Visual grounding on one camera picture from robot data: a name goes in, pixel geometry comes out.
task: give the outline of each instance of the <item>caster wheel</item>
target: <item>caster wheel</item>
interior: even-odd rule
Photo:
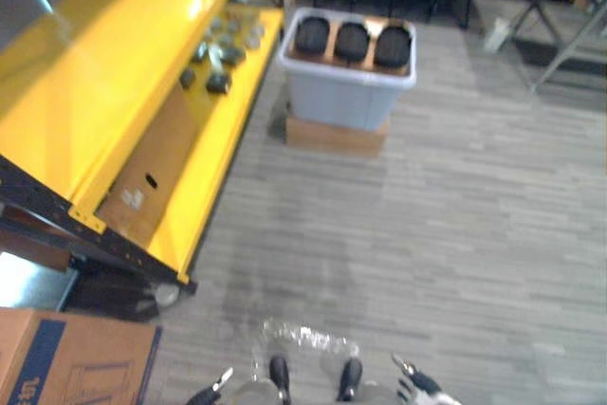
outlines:
[[[160,284],[154,293],[156,304],[160,308],[170,307],[179,298],[179,286],[172,284]]]

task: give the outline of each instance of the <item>cardboard base under bin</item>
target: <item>cardboard base under bin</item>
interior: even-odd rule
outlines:
[[[375,132],[286,118],[286,145],[336,154],[377,156],[388,135],[388,121]]]

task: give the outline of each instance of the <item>plastic bin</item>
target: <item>plastic bin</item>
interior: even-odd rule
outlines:
[[[388,118],[401,93],[416,82],[415,27],[404,22],[411,36],[409,71],[404,75],[367,71],[359,67],[310,62],[289,56],[297,25],[308,16],[328,21],[358,22],[368,25],[377,38],[377,20],[359,14],[326,9],[302,8],[295,12],[278,54],[278,63],[288,77],[292,115],[302,120],[375,131]],[[393,20],[385,19],[388,27]]]

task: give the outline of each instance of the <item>black object in bin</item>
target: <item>black object in bin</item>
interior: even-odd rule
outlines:
[[[317,16],[303,19],[297,25],[295,49],[305,54],[323,54],[329,39],[329,22]]]
[[[404,28],[389,26],[381,31],[376,43],[374,64],[398,68],[411,56],[411,35]]]
[[[335,41],[335,55],[350,62],[360,62],[369,49],[369,32],[359,23],[343,23]]]

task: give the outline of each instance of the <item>metal stand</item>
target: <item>metal stand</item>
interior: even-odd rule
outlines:
[[[557,28],[552,24],[552,22],[550,21],[548,16],[546,16],[545,12],[543,11],[542,0],[531,0],[529,5],[524,9],[523,13],[521,13],[521,16],[519,17],[519,19],[516,21],[516,23],[514,23],[514,26],[512,27],[511,36],[512,37],[516,36],[516,34],[519,32],[521,26],[523,25],[524,20],[527,18],[529,13],[533,10],[537,11],[538,14],[540,15],[540,17],[542,18],[542,22],[545,24],[548,31],[554,38],[554,41],[557,44],[557,46],[561,46],[562,45],[561,35],[558,33]]]
[[[588,19],[586,24],[579,30],[573,40],[562,47],[540,78],[531,86],[532,91],[535,92],[538,86],[545,83],[564,61],[572,57],[580,57],[583,60],[597,62],[600,64],[607,62],[607,57],[605,56],[604,50],[603,52],[593,52],[590,50],[578,49],[579,42],[581,42],[588,32],[590,32],[598,24],[598,21],[600,21],[605,12],[607,12],[607,0],[602,0],[598,6],[596,6],[595,12],[592,14],[590,19]]]
[[[527,18],[532,10],[536,10],[540,15],[540,19],[545,24],[546,28],[552,35],[559,52],[548,65],[546,70],[540,76],[540,78],[531,85],[531,90],[535,92],[538,87],[545,83],[552,74],[559,68],[559,66],[572,57],[579,57],[583,60],[597,63],[607,63],[607,56],[605,52],[596,52],[588,49],[580,49],[580,42],[588,35],[588,33],[598,25],[598,22],[607,12],[607,0],[600,0],[594,3],[594,11],[586,23],[581,27],[576,36],[569,41],[567,44],[563,41],[561,35],[557,31],[557,28],[552,24],[548,16],[545,14],[542,6],[542,0],[531,0],[529,5],[521,13],[521,16],[514,23],[510,38],[516,37],[517,33],[521,29],[524,20]]]

